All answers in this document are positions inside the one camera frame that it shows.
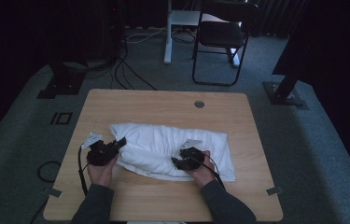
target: white pillow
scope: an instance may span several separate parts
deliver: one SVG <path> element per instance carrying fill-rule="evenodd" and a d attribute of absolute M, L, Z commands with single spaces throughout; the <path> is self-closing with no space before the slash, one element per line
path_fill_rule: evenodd
<path fill-rule="evenodd" d="M 140 123 L 112 124 L 110 129 L 116 140 L 122 137 L 127 140 L 119 151 L 117 164 L 139 175 L 174 181 L 192 180 L 186 172 L 175 167 L 171 158 L 179 158 L 181 146 L 193 139 L 202 141 L 196 148 L 210 151 L 222 181 L 235 181 L 226 133 Z"/>

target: black chair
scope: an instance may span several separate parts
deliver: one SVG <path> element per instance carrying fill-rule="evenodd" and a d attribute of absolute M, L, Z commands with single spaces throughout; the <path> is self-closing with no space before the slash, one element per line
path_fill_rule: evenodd
<path fill-rule="evenodd" d="M 201 14 L 198 21 L 197 35 L 194 44 L 192 58 L 192 79 L 198 84 L 232 86 L 238 81 L 250 29 L 259 14 L 259 8 L 251 3 L 203 1 Z M 206 15 L 211 15 L 222 21 L 206 20 Z M 199 44 L 206 47 L 224 48 L 227 52 L 198 50 Z M 200 81 L 195 77 L 195 67 L 198 52 L 230 54 L 230 63 L 238 50 L 243 48 L 235 80 L 232 83 L 216 83 Z"/>

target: hand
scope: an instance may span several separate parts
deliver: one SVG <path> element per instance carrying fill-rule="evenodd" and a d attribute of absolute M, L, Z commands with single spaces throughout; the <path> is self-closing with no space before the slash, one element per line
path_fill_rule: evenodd
<path fill-rule="evenodd" d="M 210 169 L 215 170 L 215 165 L 212 162 L 210 162 L 210 151 L 203 151 L 202 154 L 206 155 L 204 157 L 203 164 L 205 164 Z M 203 165 L 201 165 L 198 169 L 194 171 L 187 171 L 187 173 L 194 178 L 195 182 L 197 183 L 200 189 L 207 183 L 216 179 L 215 175 Z"/>
<path fill-rule="evenodd" d="M 92 184 L 101 185 L 107 188 L 110 188 L 111 179 L 112 179 L 112 170 L 114 164 L 116 164 L 117 159 L 119 158 L 119 154 L 115 158 L 113 158 L 110 162 L 108 162 L 104 166 L 94 166 L 88 165 L 88 174 L 90 175 L 90 179 Z"/>

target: gray carpet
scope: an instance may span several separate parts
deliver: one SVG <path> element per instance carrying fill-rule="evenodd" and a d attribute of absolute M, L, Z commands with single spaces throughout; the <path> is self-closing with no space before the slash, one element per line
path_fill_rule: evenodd
<path fill-rule="evenodd" d="M 163 64 L 165 40 L 161 36 L 130 43 L 125 62 L 160 91 L 245 93 L 273 181 L 284 190 L 279 194 L 284 218 L 278 223 L 350 223 L 350 158 L 313 89 L 304 83 L 296 85 L 298 94 L 309 106 L 309 110 L 299 110 L 295 106 L 271 105 L 261 84 L 282 80 L 283 77 L 271 73 L 286 42 L 276 37 L 250 38 L 240 80 L 232 87 L 193 83 L 190 44 L 174 42 L 172 63 Z M 224 79 L 235 74 L 235 69 L 225 61 L 226 56 L 216 55 L 209 63 L 220 66 Z M 126 66 L 123 68 L 135 89 L 150 90 Z M 121 69 L 122 66 L 117 74 L 125 83 Z M 198 71 L 203 75 L 215 74 L 211 72 L 214 70 L 202 69 Z M 30 78 L 0 123 L 0 223 L 32 221 L 47 199 L 47 189 L 53 185 L 38 178 L 38 167 L 47 161 L 62 161 L 89 90 L 122 89 L 115 79 L 112 82 L 114 73 L 115 67 L 111 71 L 88 73 L 79 95 L 59 95 L 52 100 L 36 99 L 52 75 L 49 68 L 43 67 Z M 68 112 L 73 113 L 69 124 L 51 124 L 55 113 Z M 45 178 L 55 178 L 57 172 L 54 164 L 42 171 Z M 35 223 L 66 222 L 46 221 L 40 212 Z"/>

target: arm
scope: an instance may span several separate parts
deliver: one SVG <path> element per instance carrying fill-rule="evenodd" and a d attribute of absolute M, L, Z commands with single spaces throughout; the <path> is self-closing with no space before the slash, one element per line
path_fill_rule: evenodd
<path fill-rule="evenodd" d="M 70 223 L 108 223 L 113 196 L 114 190 L 92 184 L 87 197 L 78 208 Z"/>
<path fill-rule="evenodd" d="M 239 199 L 226 192 L 216 180 L 206 184 L 201 189 L 201 194 L 216 224 L 256 223 L 253 212 Z"/>
<path fill-rule="evenodd" d="M 205 151 L 203 154 L 210 156 L 209 151 Z M 208 157 L 205 157 L 203 163 L 212 170 L 215 169 Z M 256 223 L 253 212 L 239 199 L 225 191 L 216 181 L 214 174 L 207 168 L 201 166 L 189 174 L 201 189 L 203 199 L 216 224 Z"/>
<path fill-rule="evenodd" d="M 110 188 L 112 170 L 118 156 L 104 166 L 88 165 L 91 186 L 70 223 L 108 223 L 114 190 Z"/>

